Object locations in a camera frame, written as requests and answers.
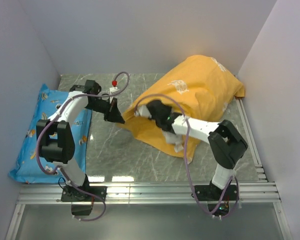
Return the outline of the white pillow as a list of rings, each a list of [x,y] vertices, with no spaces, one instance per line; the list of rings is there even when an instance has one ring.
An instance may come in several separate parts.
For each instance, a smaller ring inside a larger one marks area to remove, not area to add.
[[[183,137],[181,135],[177,135],[170,131],[165,131],[162,128],[160,128],[160,129],[161,129],[162,135],[165,138],[166,143],[173,145],[174,151],[176,153],[181,152],[184,149]]]

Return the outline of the orange pillowcase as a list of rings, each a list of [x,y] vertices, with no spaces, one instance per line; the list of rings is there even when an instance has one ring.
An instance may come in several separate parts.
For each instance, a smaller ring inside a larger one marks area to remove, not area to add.
[[[193,55],[154,83],[122,114],[125,123],[119,123],[118,127],[165,154],[182,158],[184,153],[176,152],[174,146],[166,142],[162,130],[153,120],[134,115],[135,106],[155,100],[155,94],[160,94],[158,99],[176,112],[183,109],[189,117],[218,122],[234,97],[245,96],[245,87],[215,58]]]

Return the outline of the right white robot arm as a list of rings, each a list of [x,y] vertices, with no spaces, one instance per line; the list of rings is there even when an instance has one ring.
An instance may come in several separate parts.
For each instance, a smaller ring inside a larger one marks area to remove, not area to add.
[[[184,116],[158,99],[137,110],[140,116],[155,121],[166,143],[174,145],[176,152],[184,149],[183,137],[186,136],[209,144],[217,162],[210,194],[216,200],[228,194],[227,182],[234,174],[238,160],[248,149],[247,142],[231,121],[211,122]]]

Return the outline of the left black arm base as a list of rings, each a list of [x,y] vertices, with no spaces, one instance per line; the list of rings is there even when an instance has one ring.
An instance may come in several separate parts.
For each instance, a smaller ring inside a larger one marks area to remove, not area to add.
[[[106,200],[106,186],[92,186],[87,194],[78,191],[73,186],[66,185],[61,194],[62,203],[71,203],[71,214],[75,217],[85,217],[92,213],[94,203],[101,203]]]

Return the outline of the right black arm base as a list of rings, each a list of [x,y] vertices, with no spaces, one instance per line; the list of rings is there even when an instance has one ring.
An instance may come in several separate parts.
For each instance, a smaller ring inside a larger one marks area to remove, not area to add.
[[[237,185],[230,184],[222,196],[223,190],[218,187],[209,185],[195,185],[194,186],[195,195],[199,202],[207,202],[208,212],[213,218],[222,219],[230,215],[231,206],[230,202],[234,201],[234,206],[236,207],[239,201],[240,191]]]

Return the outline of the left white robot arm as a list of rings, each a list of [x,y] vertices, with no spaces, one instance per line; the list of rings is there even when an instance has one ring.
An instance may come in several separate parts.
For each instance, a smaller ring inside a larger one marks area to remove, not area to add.
[[[37,157],[55,165],[50,174],[60,171],[65,178],[66,191],[79,201],[90,197],[91,188],[87,175],[75,159],[76,144],[71,126],[84,109],[103,114],[106,122],[125,122],[115,97],[121,90],[117,87],[117,80],[114,79],[111,84],[108,93],[102,93],[101,86],[94,80],[87,80],[84,85],[73,85],[60,108],[48,119],[39,120],[36,124]]]

